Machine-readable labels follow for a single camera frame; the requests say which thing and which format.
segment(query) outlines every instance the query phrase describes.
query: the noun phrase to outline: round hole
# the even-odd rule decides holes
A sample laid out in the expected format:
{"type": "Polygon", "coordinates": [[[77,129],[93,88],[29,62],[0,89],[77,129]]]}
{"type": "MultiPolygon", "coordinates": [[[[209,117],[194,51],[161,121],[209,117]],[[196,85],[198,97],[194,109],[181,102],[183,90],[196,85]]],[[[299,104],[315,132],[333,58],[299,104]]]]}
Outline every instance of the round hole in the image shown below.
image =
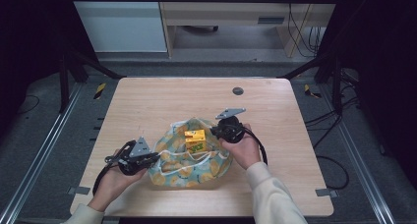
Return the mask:
{"type": "Polygon", "coordinates": [[[236,95],[241,95],[241,94],[243,94],[243,88],[242,88],[242,87],[234,87],[232,91],[233,91],[233,93],[234,93],[234,94],[236,94],[236,95]]]}

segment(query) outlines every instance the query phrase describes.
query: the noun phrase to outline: metal bracket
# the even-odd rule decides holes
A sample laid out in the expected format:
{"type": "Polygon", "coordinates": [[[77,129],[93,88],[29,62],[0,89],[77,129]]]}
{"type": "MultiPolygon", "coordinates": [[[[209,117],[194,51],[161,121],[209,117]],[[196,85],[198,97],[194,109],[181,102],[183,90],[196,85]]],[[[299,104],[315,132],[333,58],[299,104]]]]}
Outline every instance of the metal bracket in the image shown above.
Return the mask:
{"type": "Polygon", "coordinates": [[[330,197],[339,197],[338,191],[329,190],[329,189],[316,189],[317,196],[330,196],[330,197]]]}
{"type": "Polygon", "coordinates": [[[150,154],[149,146],[145,141],[144,137],[139,137],[129,156],[139,157],[146,154],[150,154]]]}
{"type": "Polygon", "coordinates": [[[222,113],[220,113],[219,115],[215,116],[215,119],[226,119],[226,118],[230,118],[236,114],[240,114],[246,111],[246,108],[226,108],[222,113]]]}
{"type": "Polygon", "coordinates": [[[69,187],[67,194],[74,196],[75,194],[88,195],[90,188],[86,187],[69,187]]]}

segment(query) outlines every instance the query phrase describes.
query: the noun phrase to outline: white cabinet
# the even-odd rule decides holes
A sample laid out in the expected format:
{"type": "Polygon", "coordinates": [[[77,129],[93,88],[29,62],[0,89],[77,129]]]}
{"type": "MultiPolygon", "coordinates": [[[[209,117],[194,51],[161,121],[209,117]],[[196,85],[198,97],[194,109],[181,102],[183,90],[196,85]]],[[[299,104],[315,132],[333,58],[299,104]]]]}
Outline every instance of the white cabinet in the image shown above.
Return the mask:
{"type": "Polygon", "coordinates": [[[157,2],[75,2],[95,52],[166,52],[157,2]]]}

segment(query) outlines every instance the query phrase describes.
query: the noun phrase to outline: black wall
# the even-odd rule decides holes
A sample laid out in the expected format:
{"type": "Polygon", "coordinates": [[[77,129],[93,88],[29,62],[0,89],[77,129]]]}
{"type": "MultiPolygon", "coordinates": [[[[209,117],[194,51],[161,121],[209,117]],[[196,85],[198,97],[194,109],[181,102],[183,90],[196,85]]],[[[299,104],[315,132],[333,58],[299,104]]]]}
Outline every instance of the black wall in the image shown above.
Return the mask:
{"type": "Polygon", "coordinates": [[[68,46],[97,61],[72,2],[0,0],[0,138],[29,84],[57,73],[68,46]]]}
{"type": "MultiPolygon", "coordinates": [[[[417,188],[417,0],[367,0],[338,48],[342,67],[359,73],[359,96],[381,143],[417,188]]],[[[360,2],[336,6],[321,54],[360,2]]]]}

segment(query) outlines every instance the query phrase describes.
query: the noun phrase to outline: gray floor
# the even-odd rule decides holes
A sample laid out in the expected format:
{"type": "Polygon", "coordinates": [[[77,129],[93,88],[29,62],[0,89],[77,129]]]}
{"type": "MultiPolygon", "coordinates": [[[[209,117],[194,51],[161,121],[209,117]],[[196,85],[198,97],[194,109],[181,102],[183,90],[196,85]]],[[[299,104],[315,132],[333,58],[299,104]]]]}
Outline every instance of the gray floor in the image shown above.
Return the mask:
{"type": "MultiPolygon", "coordinates": [[[[285,57],[273,28],[252,27],[220,27],[218,32],[201,28],[179,28],[171,59],[163,54],[135,55],[103,54],[102,64],[128,76],[274,78],[301,66],[309,59],[299,54],[290,59],[285,57]]],[[[79,99],[22,206],[18,217],[20,223],[59,223],[59,220],[70,216],[69,207],[73,196],[67,194],[68,188],[77,186],[83,175],[94,139],[99,132],[97,128],[102,123],[101,119],[105,116],[117,86],[117,81],[89,67],[87,70],[90,77],[86,84],[71,84],[73,88],[81,88],[79,99]],[[100,99],[93,99],[101,83],[106,83],[106,88],[100,99]]],[[[305,84],[310,86],[312,92],[325,95],[329,91],[327,84],[314,83],[312,76],[315,71],[310,70],[291,81],[305,121],[331,110],[324,97],[315,98],[304,93],[305,84]]],[[[35,97],[29,96],[22,111],[36,106],[27,113],[17,115],[10,133],[1,141],[0,210],[13,197],[58,117],[58,83],[58,76],[52,75],[30,86],[28,95],[35,95],[39,99],[38,104],[35,97]]],[[[351,88],[344,93],[344,101],[355,96],[351,88]]],[[[417,193],[395,159],[380,154],[379,143],[362,110],[353,105],[346,108],[343,115],[342,122],[355,141],[396,223],[417,223],[417,193]]],[[[312,143],[324,134],[325,130],[320,129],[328,128],[333,120],[330,118],[308,128],[311,130],[309,135],[312,143]]],[[[380,223],[338,128],[332,130],[320,143],[316,153],[341,163],[348,171],[350,182],[345,189],[338,191],[338,197],[332,199],[334,214],[330,217],[308,217],[309,223],[380,223]]],[[[328,185],[340,186],[344,183],[344,174],[334,163],[322,159],[319,159],[319,163],[328,185]]],[[[143,221],[161,223],[156,219],[143,221]]]]}

